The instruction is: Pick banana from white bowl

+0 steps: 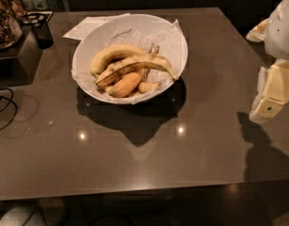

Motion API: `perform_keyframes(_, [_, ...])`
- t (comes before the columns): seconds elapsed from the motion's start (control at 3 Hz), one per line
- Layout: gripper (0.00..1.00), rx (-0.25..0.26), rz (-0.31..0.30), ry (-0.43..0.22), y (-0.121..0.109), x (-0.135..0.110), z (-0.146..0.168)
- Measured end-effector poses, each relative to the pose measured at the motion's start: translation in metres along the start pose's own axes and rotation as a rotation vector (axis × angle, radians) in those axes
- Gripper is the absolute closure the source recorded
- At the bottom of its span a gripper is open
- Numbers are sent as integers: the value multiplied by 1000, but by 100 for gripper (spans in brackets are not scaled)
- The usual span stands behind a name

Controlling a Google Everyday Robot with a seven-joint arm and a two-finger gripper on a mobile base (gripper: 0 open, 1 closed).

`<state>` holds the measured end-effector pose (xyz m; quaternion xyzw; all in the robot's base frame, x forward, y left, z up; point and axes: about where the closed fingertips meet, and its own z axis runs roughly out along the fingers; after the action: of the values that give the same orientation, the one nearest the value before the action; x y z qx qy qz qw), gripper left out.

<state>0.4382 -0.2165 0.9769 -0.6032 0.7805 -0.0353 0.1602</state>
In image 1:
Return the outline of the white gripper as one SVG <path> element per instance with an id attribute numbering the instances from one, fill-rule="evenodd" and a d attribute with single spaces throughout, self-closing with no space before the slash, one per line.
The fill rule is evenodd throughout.
<path id="1" fill-rule="evenodd" d="M 246 39 L 262 42 L 265 52 L 277 58 L 269 68 L 260 69 L 257 96 L 249 113 L 251 121 L 263 123 L 275 118 L 289 102 L 289 0 L 281 0 L 267 19 L 250 30 Z"/>

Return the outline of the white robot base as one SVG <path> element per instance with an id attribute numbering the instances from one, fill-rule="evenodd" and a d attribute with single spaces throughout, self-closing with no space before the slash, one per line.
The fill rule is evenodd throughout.
<path id="1" fill-rule="evenodd" d="M 0 226 L 60 226 L 65 213 L 60 198 L 15 202 L 0 208 Z"/>

